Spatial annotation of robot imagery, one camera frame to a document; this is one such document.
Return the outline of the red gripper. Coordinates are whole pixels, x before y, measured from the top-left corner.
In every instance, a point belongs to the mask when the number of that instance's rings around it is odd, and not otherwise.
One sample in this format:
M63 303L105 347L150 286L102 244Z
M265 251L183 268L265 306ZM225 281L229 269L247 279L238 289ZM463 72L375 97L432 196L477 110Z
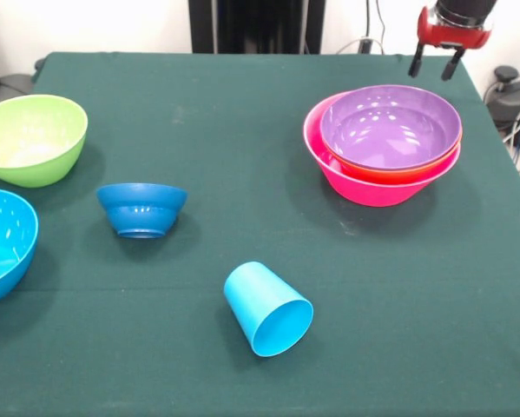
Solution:
M493 4L432 4L425 6L418 17L418 45L408 75L418 76L425 45L455 48L441 75L443 81L453 77L465 49L480 49L490 37Z

